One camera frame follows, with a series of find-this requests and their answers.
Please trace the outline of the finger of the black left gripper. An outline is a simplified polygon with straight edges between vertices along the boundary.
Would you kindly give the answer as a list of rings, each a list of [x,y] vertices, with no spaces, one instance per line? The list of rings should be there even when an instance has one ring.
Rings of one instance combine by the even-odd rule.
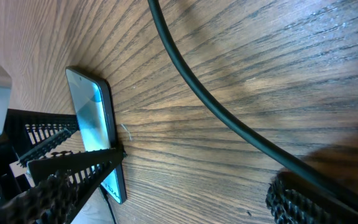
[[[45,157],[78,130],[75,115],[14,109],[8,109],[4,125],[22,167]]]

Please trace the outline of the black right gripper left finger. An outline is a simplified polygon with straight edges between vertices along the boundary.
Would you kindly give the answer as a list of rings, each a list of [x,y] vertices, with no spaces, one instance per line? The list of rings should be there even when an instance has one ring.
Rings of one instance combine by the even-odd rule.
[[[70,223],[125,157],[125,150],[117,147],[56,152],[28,162],[35,187],[0,207],[0,223]]]

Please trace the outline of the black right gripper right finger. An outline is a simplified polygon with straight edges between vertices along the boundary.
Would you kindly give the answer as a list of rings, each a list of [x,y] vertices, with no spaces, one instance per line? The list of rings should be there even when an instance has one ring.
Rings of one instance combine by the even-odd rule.
[[[275,223],[358,223],[358,212],[292,172],[279,173],[265,200]]]

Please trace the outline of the blue screen Galaxy smartphone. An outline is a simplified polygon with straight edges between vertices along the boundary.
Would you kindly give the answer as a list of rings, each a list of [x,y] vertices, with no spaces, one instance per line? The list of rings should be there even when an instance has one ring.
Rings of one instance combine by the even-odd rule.
[[[109,83],[76,66],[65,69],[85,151],[119,142]]]

